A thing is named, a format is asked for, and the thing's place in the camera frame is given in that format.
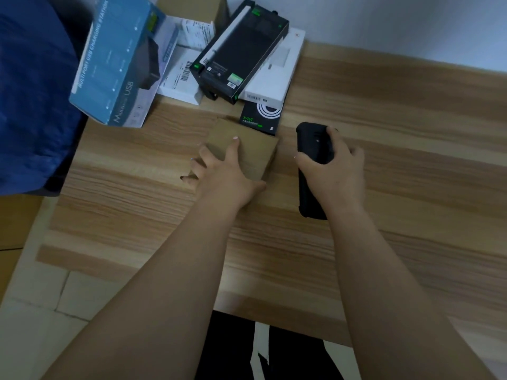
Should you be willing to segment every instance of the barcode label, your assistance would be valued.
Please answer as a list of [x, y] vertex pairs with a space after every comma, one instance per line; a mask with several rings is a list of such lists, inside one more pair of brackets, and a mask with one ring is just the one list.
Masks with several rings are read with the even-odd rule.
[[183, 70], [183, 74], [181, 75], [181, 81], [188, 81], [190, 76], [190, 66], [192, 65], [192, 61], [187, 61], [187, 65]]

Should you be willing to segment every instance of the blue cloth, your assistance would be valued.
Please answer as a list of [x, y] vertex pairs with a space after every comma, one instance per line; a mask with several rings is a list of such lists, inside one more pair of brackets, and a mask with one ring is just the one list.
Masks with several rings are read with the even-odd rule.
[[0, 195], [42, 188], [73, 151], [78, 63], [47, 0], [0, 0]]

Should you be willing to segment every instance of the person's right hand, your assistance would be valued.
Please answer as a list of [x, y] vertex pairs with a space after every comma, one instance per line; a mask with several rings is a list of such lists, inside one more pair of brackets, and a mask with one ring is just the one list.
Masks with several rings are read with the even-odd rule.
[[334, 159], [328, 164], [319, 164], [305, 153], [295, 157], [299, 169], [315, 198], [329, 218], [332, 214], [353, 209], [362, 209], [364, 203], [364, 151], [349, 150], [336, 129], [327, 127], [331, 137]]

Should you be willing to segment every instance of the black phone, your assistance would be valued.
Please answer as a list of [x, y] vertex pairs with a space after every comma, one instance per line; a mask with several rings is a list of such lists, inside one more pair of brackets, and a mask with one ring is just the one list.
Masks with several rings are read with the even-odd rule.
[[[326, 126], [302, 122], [295, 129], [298, 134], [298, 152], [303, 152], [319, 164], [329, 163], [335, 156], [333, 143]], [[304, 217], [327, 220], [324, 210], [308, 187], [305, 175], [299, 171], [299, 213]]]

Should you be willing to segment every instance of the black box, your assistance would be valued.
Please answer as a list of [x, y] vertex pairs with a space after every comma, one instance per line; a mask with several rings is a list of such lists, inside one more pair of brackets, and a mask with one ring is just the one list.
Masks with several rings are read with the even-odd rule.
[[245, 101], [239, 123], [245, 127], [257, 129], [260, 132], [274, 136], [280, 122], [281, 109], [270, 108], [266, 105]]
[[288, 20], [244, 0], [222, 34], [192, 64], [206, 97], [235, 104], [238, 96], [276, 46], [287, 36]]

